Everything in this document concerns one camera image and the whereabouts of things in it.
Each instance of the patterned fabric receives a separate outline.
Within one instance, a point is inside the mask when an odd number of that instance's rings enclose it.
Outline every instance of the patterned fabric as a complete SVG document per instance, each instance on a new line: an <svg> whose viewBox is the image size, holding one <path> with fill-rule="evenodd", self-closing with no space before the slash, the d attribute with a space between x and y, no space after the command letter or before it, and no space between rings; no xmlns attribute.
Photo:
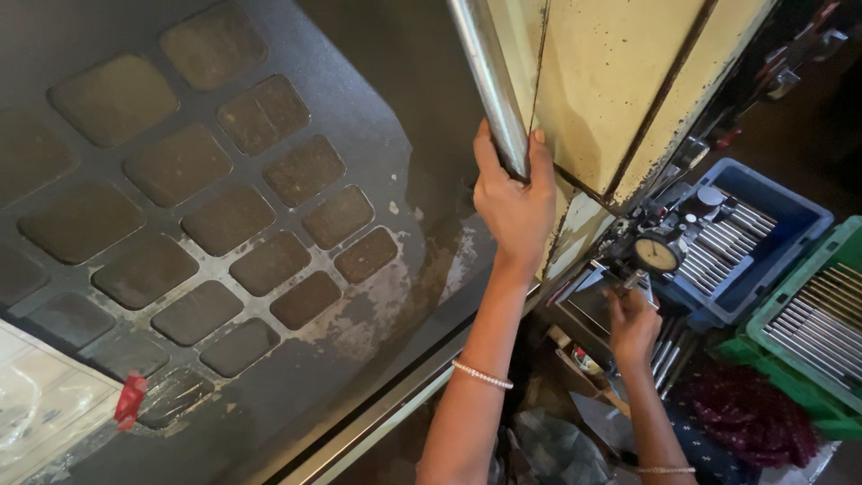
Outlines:
<svg viewBox="0 0 862 485"><path fill-rule="evenodd" d="M716 366L694 374L684 394L706 434L753 465L805 468L817 453L805 411L752 368Z"/></svg>
<svg viewBox="0 0 862 485"><path fill-rule="evenodd" d="M697 416L687 413L690 408L691 405L685 401L674 401L665 406L665 411L685 458L696 470L697 483L757 485L761 468L740 460L707 436L697 424Z"/></svg>

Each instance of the stack of steel rods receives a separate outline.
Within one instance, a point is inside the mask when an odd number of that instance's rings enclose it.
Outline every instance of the stack of steel rods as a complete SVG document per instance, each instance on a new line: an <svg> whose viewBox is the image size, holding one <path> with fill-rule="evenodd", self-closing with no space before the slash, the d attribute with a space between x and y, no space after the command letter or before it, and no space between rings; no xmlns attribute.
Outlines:
<svg viewBox="0 0 862 485"><path fill-rule="evenodd" d="M653 347L653 359L650 362L655 388L661 399L667 396L676 383L696 348L697 335L685 324L684 318L668 318L665 321Z"/></svg>
<svg viewBox="0 0 862 485"><path fill-rule="evenodd" d="M763 331L846 389L862 387L862 274L845 264L805 283Z"/></svg>
<svg viewBox="0 0 862 485"><path fill-rule="evenodd" d="M733 197L719 190L725 197ZM742 259L769 236L775 224L775 219L740 202L729 219L701 231L678 272L698 290L712 296Z"/></svg>

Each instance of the green plastic crate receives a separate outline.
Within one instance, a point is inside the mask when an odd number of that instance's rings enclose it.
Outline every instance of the green plastic crate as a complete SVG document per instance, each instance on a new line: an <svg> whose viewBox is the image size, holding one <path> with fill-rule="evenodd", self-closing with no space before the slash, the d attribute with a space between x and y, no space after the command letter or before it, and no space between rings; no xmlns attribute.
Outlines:
<svg viewBox="0 0 862 485"><path fill-rule="evenodd" d="M824 266L842 262L862 271L862 217L837 226L809 257L796 264L773 292L740 326L735 339L717 350L730 360L755 367L794 401L808 410L831 439L862 438L862 400L811 367L762 330L790 302L796 292Z"/></svg>
<svg viewBox="0 0 862 485"><path fill-rule="evenodd" d="M769 377L769 382L805 409L825 438L862 439L862 415L755 343L744 331L716 350L728 360L753 367Z"/></svg>

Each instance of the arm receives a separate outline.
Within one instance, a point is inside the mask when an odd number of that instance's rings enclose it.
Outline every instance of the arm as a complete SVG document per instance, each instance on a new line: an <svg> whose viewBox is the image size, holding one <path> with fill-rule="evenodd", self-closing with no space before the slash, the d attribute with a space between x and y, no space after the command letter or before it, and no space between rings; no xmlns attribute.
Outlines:
<svg viewBox="0 0 862 485"><path fill-rule="evenodd" d="M473 202L497 240L488 287L459 361L505 379L524 299L551 232L556 187L545 136L530 136L532 180L512 180L500 167L482 121L473 141L479 179ZM485 484L504 391L455 369L428 431L416 483Z"/></svg>
<svg viewBox="0 0 862 485"><path fill-rule="evenodd" d="M661 317L640 292L629 291L622 300L614 292L606 292L605 296L610 308L610 348L626 386L638 464L642 469L689 468L655 390L649 367L655 339L661 330ZM642 473L640 479L644 485L696 485L691 473Z"/></svg>

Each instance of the bracelet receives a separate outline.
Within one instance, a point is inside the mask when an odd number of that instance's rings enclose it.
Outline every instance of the bracelet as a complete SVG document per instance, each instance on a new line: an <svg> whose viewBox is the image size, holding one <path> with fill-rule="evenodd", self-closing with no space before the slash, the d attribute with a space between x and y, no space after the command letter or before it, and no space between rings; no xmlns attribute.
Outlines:
<svg viewBox="0 0 862 485"><path fill-rule="evenodd" d="M654 474L673 474L673 473L694 473L695 469L689 468L638 468L638 473L654 473Z"/></svg>
<svg viewBox="0 0 862 485"><path fill-rule="evenodd" d="M469 375L472 375L473 377L481 379L499 388L506 389L507 391L515 386L512 381L504 381L502 379L497 379L496 377L492 377L490 375L479 372L472 367L467 367L466 365L462 364L461 362L458 362L457 360L453 360L452 365L458 370L463 370L464 372Z"/></svg>

